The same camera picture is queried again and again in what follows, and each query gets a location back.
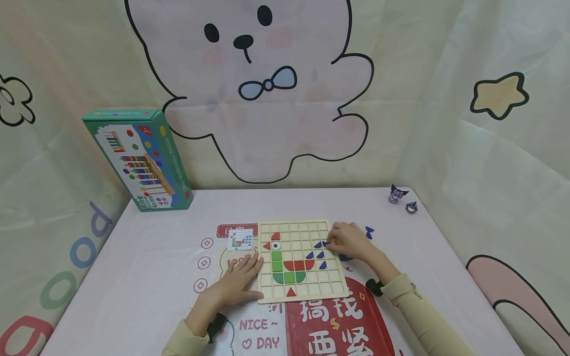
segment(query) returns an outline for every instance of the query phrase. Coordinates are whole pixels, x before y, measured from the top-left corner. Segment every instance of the bow tie drawing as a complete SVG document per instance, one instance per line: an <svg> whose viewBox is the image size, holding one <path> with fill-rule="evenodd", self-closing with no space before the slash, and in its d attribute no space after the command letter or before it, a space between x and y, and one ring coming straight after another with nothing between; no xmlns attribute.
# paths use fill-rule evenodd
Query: bow tie drawing
<svg viewBox="0 0 570 356"><path fill-rule="evenodd" d="M263 83L250 80L239 86L239 96L244 100L255 100L263 94L263 91L272 91L273 89L293 89L297 85L297 73L290 66L284 66L275 71L270 79L266 79Z"/></svg>

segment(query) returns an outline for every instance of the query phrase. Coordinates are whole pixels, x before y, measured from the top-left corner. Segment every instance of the pink ear drawing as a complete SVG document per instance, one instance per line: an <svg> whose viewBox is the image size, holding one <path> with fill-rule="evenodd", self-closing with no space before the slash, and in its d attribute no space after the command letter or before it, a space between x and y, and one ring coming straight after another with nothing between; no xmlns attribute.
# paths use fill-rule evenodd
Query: pink ear drawing
<svg viewBox="0 0 570 356"><path fill-rule="evenodd" d="M496 308L510 303L528 314L553 340L560 350L570 355L570 334L539 292L508 264L486 255L467 262L467 270L479 288Z"/></svg>

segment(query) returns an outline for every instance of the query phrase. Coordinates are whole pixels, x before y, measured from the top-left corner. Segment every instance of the child's arm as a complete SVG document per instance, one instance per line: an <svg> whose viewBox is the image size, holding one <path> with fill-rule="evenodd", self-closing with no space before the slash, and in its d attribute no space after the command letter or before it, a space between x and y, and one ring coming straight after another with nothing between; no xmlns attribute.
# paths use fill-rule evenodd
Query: child's arm
<svg viewBox="0 0 570 356"><path fill-rule="evenodd" d="M376 248L356 224L334 223L327 248L364 261L382 284L382 292L404 315L414 335L429 356L473 356L473 352L447 322L401 274L388 257Z"/></svg>
<svg viewBox="0 0 570 356"><path fill-rule="evenodd" d="M220 309L263 298L261 292L244 290L263 266L263 258L258 260L258 256L257 252L253 257L246 255L235 266L228 262L224 276L200 294L188 316L178 324L162 350L162 356L200 355L208 343L206 329Z"/></svg>

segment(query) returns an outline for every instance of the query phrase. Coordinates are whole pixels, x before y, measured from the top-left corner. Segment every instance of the green semicircle tile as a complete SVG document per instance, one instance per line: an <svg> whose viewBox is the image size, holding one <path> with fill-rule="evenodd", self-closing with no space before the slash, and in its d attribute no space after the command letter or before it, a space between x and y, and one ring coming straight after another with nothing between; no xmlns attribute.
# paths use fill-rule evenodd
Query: green semicircle tile
<svg viewBox="0 0 570 356"><path fill-rule="evenodd" d="M283 284L283 274L282 274L282 273L273 273L273 279L274 279L277 283Z"/></svg>
<svg viewBox="0 0 570 356"><path fill-rule="evenodd" d="M304 281L306 275L307 274L305 272L295 272L295 279L297 280L297 283Z"/></svg>

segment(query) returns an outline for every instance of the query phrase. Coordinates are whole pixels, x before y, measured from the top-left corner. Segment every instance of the beige sleeve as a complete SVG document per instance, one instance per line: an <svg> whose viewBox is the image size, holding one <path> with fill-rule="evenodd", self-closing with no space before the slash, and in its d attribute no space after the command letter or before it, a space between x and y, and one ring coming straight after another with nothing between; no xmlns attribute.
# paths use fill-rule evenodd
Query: beige sleeve
<svg viewBox="0 0 570 356"><path fill-rule="evenodd" d="M170 336L161 356L198 356L208 340L208 334L204 337L195 336L182 320Z"/></svg>
<svg viewBox="0 0 570 356"><path fill-rule="evenodd" d="M473 356L473 352L417 291L406 274L382 287L384 295L402 312L429 356Z"/></svg>

